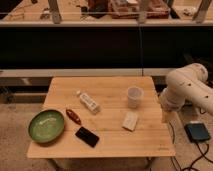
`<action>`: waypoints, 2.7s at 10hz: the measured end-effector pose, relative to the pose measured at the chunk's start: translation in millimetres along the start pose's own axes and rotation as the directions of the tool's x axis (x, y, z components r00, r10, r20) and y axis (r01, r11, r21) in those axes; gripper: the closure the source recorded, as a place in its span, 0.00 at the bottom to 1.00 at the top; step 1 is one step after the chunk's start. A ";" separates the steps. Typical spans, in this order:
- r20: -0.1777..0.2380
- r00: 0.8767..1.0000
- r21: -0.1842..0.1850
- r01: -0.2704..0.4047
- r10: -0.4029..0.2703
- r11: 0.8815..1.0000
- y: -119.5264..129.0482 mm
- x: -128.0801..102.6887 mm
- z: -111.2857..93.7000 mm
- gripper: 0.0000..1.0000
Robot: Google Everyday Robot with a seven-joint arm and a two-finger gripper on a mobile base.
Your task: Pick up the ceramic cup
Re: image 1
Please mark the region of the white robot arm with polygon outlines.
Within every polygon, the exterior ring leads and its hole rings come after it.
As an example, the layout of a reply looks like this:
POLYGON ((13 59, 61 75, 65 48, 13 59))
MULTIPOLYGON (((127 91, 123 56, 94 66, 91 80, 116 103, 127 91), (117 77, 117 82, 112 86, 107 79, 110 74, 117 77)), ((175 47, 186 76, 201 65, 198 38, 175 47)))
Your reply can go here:
POLYGON ((206 85, 208 71, 200 63, 192 63, 170 71, 166 76, 167 87, 159 96, 165 111, 178 111, 185 101, 213 116, 213 88, 206 85))

